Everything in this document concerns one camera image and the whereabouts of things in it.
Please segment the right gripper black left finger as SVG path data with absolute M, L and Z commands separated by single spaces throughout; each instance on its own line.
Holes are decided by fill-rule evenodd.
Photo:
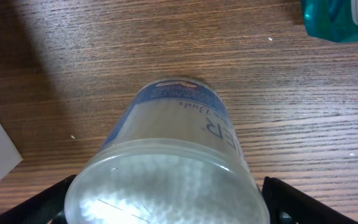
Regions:
M 0 224 L 67 224 L 64 201 L 75 177 L 71 175 L 0 214 Z

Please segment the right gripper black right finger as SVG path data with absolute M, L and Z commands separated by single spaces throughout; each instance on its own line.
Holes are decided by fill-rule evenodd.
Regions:
M 358 224 L 278 178 L 264 179 L 262 196 L 271 224 Z

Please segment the clear cotton bud jar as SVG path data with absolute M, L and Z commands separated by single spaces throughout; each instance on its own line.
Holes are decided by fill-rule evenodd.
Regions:
M 68 223 L 268 223 L 225 104 L 206 83 L 144 86 L 68 188 Z

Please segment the teal mouthwash bottle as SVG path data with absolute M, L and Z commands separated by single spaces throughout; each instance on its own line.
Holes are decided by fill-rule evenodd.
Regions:
M 301 0 L 308 35 L 333 42 L 358 42 L 358 0 Z

